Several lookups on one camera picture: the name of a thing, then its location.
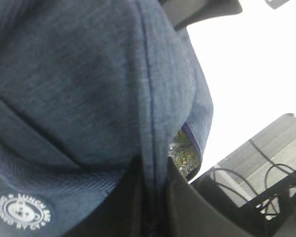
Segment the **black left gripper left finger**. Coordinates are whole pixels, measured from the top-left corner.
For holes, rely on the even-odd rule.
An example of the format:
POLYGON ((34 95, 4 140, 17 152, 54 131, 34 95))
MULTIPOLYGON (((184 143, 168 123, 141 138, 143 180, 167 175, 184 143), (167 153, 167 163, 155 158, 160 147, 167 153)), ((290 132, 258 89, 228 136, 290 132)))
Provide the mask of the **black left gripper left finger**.
POLYGON ((151 237, 148 197, 140 158, 134 158, 112 193, 65 237, 151 237))

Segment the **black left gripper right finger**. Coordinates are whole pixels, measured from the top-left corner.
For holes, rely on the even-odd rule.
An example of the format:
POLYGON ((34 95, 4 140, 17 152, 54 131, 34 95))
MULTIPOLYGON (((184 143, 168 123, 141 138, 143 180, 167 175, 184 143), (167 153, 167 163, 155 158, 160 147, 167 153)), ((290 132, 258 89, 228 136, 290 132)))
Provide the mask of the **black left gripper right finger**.
POLYGON ((228 208, 222 213, 183 177, 168 158, 164 186, 164 225, 167 237, 263 237, 250 217, 228 208))

